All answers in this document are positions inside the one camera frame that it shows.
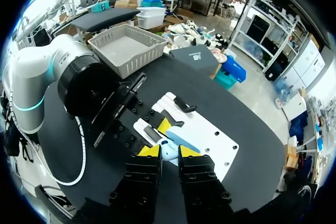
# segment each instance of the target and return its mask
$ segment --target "white storage bin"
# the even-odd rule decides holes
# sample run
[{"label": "white storage bin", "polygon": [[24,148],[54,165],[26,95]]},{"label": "white storage bin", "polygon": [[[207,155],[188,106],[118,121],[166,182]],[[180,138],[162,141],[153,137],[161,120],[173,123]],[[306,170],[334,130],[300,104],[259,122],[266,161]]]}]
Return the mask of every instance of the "white storage bin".
[{"label": "white storage bin", "polygon": [[140,11],[140,16],[164,15],[166,12],[166,8],[161,7],[138,7],[137,9]]},{"label": "white storage bin", "polygon": [[93,52],[122,79],[162,56],[168,41],[130,25],[115,26],[88,40]]},{"label": "white storage bin", "polygon": [[162,26],[164,20],[164,14],[156,16],[141,16],[137,14],[138,26],[143,29],[151,29],[156,26]]}]

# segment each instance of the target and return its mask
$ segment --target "mounting screw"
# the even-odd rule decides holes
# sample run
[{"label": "mounting screw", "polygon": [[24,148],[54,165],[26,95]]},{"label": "mounting screw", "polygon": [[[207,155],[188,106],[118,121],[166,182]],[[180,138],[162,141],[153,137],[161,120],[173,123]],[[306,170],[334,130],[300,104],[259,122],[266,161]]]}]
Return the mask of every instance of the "mounting screw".
[{"label": "mounting screw", "polygon": [[211,177],[211,178],[214,178],[214,177],[216,177],[216,174],[214,172],[209,172],[208,176]]},{"label": "mounting screw", "polygon": [[142,198],[142,199],[139,200],[139,204],[140,205],[144,205],[146,203],[147,203],[147,199],[146,198]]},{"label": "mounting screw", "polygon": [[117,193],[111,193],[111,199],[116,199],[118,197],[118,194]]},{"label": "mounting screw", "polygon": [[222,193],[222,199],[230,199],[231,195],[227,191]]},{"label": "mounting screw", "polygon": [[200,200],[199,198],[194,198],[192,204],[193,204],[193,205],[200,205],[200,204],[202,204],[202,202],[201,202],[201,200]]}]

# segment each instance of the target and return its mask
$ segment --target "cardboard box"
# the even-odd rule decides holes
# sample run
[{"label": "cardboard box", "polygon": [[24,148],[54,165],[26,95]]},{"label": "cardboard box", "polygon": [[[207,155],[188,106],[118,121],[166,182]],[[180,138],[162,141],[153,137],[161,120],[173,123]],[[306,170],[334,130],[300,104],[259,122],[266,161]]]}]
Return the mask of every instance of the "cardboard box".
[{"label": "cardboard box", "polygon": [[114,7],[136,9],[138,7],[138,0],[118,0],[115,2]]},{"label": "cardboard box", "polygon": [[153,27],[153,28],[149,29],[149,31],[151,33],[154,33],[154,34],[163,33],[165,31],[166,27],[169,27],[169,25],[170,25],[169,23],[163,24],[162,26]]},{"label": "cardboard box", "polygon": [[194,17],[194,13],[192,13],[188,10],[185,10],[185,9],[181,9],[181,8],[177,9],[177,14],[179,14],[181,16],[188,17],[188,18],[193,18]]},{"label": "cardboard box", "polygon": [[287,169],[296,169],[299,159],[299,156],[296,154],[296,148],[294,146],[286,144],[285,149],[286,149],[285,167]]},{"label": "cardboard box", "polygon": [[164,18],[165,21],[169,22],[169,23],[172,23],[172,24],[180,24],[180,23],[183,23],[183,22],[186,22],[187,19],[179,19],[179,18],[175,18],[174,16],[166,16]]},{"label": "cardboard box", "polygon": [[308,34],[308,38],[310,38],[314,42],[317,49],[320,50],[320,45],[317,43],[317,40],[315,39],[314,35],[310,33],[310,34]]},{"label": "cardboard box", "polygon": [[221,67],[222,67],[222,64],[218,64],[218,67],[217,67],[216,71],[212,75],[210,75],[210,78],[212,80],[216,77],[216,75],[217,75],[218,71],[221,69]]}]

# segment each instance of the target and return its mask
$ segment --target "gray floor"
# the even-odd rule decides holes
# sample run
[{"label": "gray floor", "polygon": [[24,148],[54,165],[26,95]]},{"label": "gray floor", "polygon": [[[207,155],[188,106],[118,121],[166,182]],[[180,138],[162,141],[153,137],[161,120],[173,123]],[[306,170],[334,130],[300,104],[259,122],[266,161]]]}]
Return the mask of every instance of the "gray floor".
[{"label": "gray floor", "polygon": [[207,28],[215,28],[215,32],[211,35],[221,34],[224,39],[228,39],[231,36],[233,29],[237,23],[237,20],[234,21],[224,19],[216,16],[203,16],[201,14],[194,14],[193,21],[198,27],[205,26]]}]

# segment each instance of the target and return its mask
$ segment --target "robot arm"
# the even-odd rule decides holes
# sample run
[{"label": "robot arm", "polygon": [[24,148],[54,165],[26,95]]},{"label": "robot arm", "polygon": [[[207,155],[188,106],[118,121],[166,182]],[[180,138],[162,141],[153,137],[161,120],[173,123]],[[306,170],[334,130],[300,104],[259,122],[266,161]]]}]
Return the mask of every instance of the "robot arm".
[{"label": "robot arm", "polygon": [[52,82],[58,82],[58,94],[67,111],[75,116],[96,112],[118,82],[108,66],[67,34],[44,47],[23,48],[11,60],[8,69],[12,70],[12,94],[7,96],[13,96],[17,123],[28,134],[42,126],[44,93]]},{"label": "robot arm", "polygon": [[56,0],[56,3],[52,6],[52,8],[46,10],[45,13],[40,14],[30,23],[28,23],[22,31],[18,32],[17,42],[20,42],[23,38],[29,36],[29,34],[35,30],[44,20],[52,19],[57,11],[67,3],[68,0]]}]

